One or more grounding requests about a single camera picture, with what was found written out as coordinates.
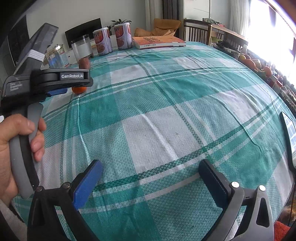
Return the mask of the person's left hand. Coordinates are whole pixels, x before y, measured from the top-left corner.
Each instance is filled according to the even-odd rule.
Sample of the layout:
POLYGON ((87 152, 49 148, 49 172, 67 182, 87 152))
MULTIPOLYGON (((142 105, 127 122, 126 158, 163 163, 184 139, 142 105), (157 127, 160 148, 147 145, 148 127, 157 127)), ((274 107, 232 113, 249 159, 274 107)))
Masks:
MULTIPOLYGON (((46 123, 41 118, 37 134, 31 141, 31 151, 37 162, 42 160, 45 153, 43 132, 46 128, 46 123)), ((17 135, 29 135, 34 130, 35 124, 21 114, 13 114, 1 122, 1 201, 6 206, 10 205, 19 192, 11 172, 9 140, 17 135)))

